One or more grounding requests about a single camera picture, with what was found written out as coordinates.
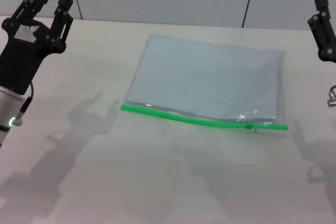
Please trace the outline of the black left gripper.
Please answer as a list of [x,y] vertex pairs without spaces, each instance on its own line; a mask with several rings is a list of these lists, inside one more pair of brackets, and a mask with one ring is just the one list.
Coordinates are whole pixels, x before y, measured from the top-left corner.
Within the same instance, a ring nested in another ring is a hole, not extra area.
[[59,0],[50,28],[30,20],[24,25],[37,26],[33,32],[34,42],[15,38],[21,19],[34,19],[49,0],[23,0],[11,18],[6,18],[2,28],[8,41],[1,53],[1,87],[19,95],[26,93],[42,61],[51,54],[61,54],[66,49],[66,40],[73,22],[69,10],[73,0]]

